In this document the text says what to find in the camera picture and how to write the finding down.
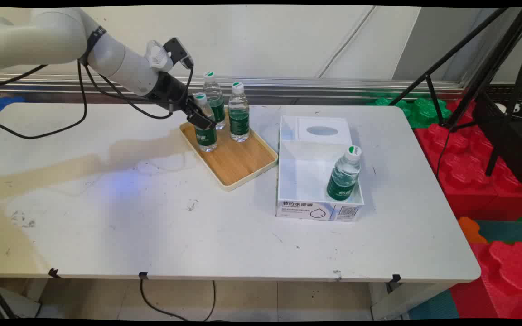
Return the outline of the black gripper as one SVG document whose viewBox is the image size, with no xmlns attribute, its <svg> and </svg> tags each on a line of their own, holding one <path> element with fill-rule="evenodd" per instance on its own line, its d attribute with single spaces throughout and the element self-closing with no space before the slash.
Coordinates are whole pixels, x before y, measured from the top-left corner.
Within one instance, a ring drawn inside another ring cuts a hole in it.
<svg viewBox="0 0 522 326">
<path fill-rule="evenodd" d="M 188 93 L 184 83 L 167 72 L 158 72 L 157 81 L 147 99 L 168 110 L 187 112 L 187 121 L 200 130 L 215 130 L 214 118 L 209 118 L 197 104 L 193 94 Z"/>
</svg>

